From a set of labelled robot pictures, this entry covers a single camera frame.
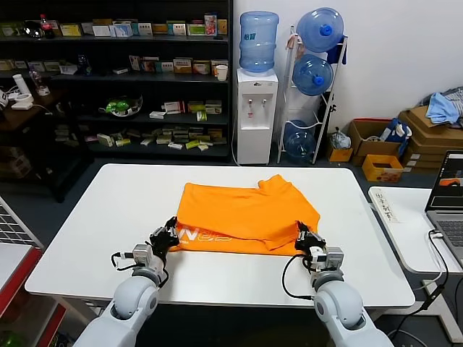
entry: water jug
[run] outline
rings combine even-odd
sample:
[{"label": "water jug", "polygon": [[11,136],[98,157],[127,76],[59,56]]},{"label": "water jug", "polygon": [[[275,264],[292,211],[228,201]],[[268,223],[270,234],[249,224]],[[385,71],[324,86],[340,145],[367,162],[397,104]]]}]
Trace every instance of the water jug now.
[{"label": "water jug", "polygon": [[294,64],[292,81],[301,93],[310,96],[320,95],[333,81],[333,68],[326,60],[305,54]]},{"label": "water jug", "polygon": [[310,129],[299,129],[298,127],[307,127],[306,123],[295,119],[291,121],[297,125],[286,123],[284,127],[284,150],[291,159],[308,161],[315,150],[315,139],[310,133]]},{"label": "water jug", "polygon": [[297,34],[312,52],[327,52],[342,39],[344,22],[341,15],[328,7],[306,13],[297,24]]},{"label": "water jug", "polygon": [[273,12],[253,11],[241,15],[241,56],[239,65],[249,72],[265,72],[273,68],[276,26],[279,17]]}]

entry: water bottle rack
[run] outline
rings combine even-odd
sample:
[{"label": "water bottle rack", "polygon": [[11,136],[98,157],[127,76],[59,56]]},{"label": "water bottle rack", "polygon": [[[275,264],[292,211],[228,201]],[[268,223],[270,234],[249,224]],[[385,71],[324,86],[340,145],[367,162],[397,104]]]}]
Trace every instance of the water bottle rack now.
[{"label": "water bottle rack", "polygon": [[329,91],[328,100],[326,100],[326,98],[323,96],[323,94],[320,95],[322,101],[326,105],[325,113],[323,115],[323,120],[320,121],[318,119],[317,113],[315,111],[313,111],[313,115],[315,117],[315,121],[313,122],[313,124],[308,126],[308,127],[299,127],[296,124],[292,123],[290,120],[288,120],[288,113],[289,113],[289,110],[290,110],[289,101],[288,101],[288,94],[289,94],[289,91],[292,88],[297,88],[296,85],[292,82],[292,74],[293,74],[293,71],[294,71],[294,63],[296,62],[296,57],[297,57],[296,52],[298,52],[299,49],[303,48],[303,43],[298,38],[299,36],[296,33],[296,31],[294,30],[293,25],[291,26],[291,35],[290,35],[290,37],[291,36],[294,36],[294,45],[292,47],[291,46],[288,47],[288,53],[287,53],[287,56],[286,56],[286,67],[285,67],[285,70],[284,70],[284,80],[283,80],[284,104],[282,106],[283,111],[281,112],[281,117],[280,117],[280,119],[281,119],[281,133],[280,133],[280,140],[279,140],[279,143],[278,143],[278,158],[277,158],[276,162],[280,163],[281,154],[283,152],[286,152],[285,149],[284,149],[284,142],[283,142],[284,129],[285,129],[286,123],[290,123],[290,124],[292,124],[294,127],[298,128],[298,129],[312,129],[312,128],[316,127],[316,126],[319,126],[319,125],[321,126],[320,131],[318,133],[318,138],[316,139],[317,145],[315,146],[315,149],[313,151],[313,156],[312,156],[312,164],[315,164],[315,161],[317,160],[318,150],[320,149],[320,144],[321,144],[321,140],[322,140],[322,137],[323,137],[323,131],[325,130],[326,123],[328,121],[328,115],[330,114],[331,111],[335,111],[335,110],[332,109],[332,106],[333,106],[333,103],[334,103],[334,90],[335,90],[335,87],[336,87],[336,76],[338,74],[339,69],[342,66],[342,59],[343,59],[344,54],[346,52],[347,37],[344,37],[342,43],[338,43],[338,46],[341,46],[341,53],[339,54],[339,59],[338,59],[338,62],[336,64],[337,67],[336,67],[336,71],[334,72],[333,82],[331,83],[331,86],[328,89],[328,91]]}]

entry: white robotic arm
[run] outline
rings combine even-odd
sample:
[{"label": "white robotic arm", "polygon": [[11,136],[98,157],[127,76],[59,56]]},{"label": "white robotic arm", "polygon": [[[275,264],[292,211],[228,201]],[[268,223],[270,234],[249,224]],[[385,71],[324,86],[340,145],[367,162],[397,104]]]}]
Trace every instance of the white robotic arm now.
[{"label": "white robotic arm", "polygon": [[344,282],[340,270],[344,254],[338,247],[326,247],[325,240],[298,222],[296,249],[305,253],[312,274],[315,312],[325,324],[336,347],[394,347],[376,328],[363,307],[359,292]]},{"label": "white robotic arm", "polygon": [[158,305],[158,290],[167,281],[166,254],[179,239],[176,218],[150,235],[151,244],[138,244],[130,255],[135,264],[132,277],[116,289],[103,314],[85,328],[74,347],[133,347],[137,334]]}]

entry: orange t-shirt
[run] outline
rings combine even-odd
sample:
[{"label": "orange t-shirt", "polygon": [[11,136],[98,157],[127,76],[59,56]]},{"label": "orange t-shirt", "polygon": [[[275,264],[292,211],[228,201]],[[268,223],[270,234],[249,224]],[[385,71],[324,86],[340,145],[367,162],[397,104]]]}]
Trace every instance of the orange t-shirt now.
[{"label": "orange t-shirt", "polygon": [[317,231],[320,215],[280,175],[259,188],[185,184],[177,214],[177,249],[293,255],[297,220]]}]

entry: laptop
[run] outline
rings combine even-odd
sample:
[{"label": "laptop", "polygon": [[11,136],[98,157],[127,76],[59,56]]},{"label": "laptop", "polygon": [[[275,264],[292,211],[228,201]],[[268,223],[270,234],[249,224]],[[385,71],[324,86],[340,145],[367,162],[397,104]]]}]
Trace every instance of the laptop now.
[{"label": "laptop", "polygon": [[446,153],[425,211],[463,266],[463,150]]}]

